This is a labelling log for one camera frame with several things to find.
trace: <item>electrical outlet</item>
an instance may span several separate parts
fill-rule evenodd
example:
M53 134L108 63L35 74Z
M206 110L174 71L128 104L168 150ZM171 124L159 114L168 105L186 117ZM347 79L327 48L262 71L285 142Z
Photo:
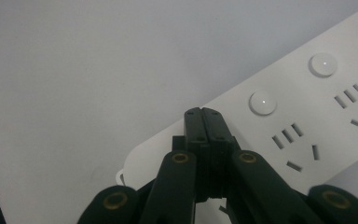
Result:
M358 161L358 13L205 105L244 149L308 193ZM135 148L124 165L136 189L153 179L180 120Z

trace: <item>white table surface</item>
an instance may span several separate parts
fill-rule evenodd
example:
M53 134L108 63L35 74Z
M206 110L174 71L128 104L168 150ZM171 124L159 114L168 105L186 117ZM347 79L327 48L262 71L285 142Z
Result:
M0 0L0 204L74 223L128 153L358 0Z

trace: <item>power strip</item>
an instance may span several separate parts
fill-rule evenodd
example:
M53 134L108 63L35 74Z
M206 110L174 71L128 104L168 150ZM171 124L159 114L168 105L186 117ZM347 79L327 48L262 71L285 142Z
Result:
M243 149L262 155L308 193L358 161L358 12L205 105L222 113ZM136 147L123 174L155 178L179 120Z

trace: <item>white round button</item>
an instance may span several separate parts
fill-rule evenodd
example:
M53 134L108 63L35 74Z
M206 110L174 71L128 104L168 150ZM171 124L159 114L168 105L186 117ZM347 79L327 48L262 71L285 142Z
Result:
M337 71L337 60L328 53L318 53L310 59L310 71L317 77L330 77Z
M257 115L269 115L277 107L275 99L266 91L256 91L249 100L249 107Z

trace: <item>white power strip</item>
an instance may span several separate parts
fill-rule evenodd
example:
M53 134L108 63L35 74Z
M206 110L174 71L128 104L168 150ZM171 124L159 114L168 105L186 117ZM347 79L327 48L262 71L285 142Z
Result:
M222 113L243 149L308 193L358 161L358 13L205 107ZM173 135L183 135L182 120L130 153L128 186L156 177Z

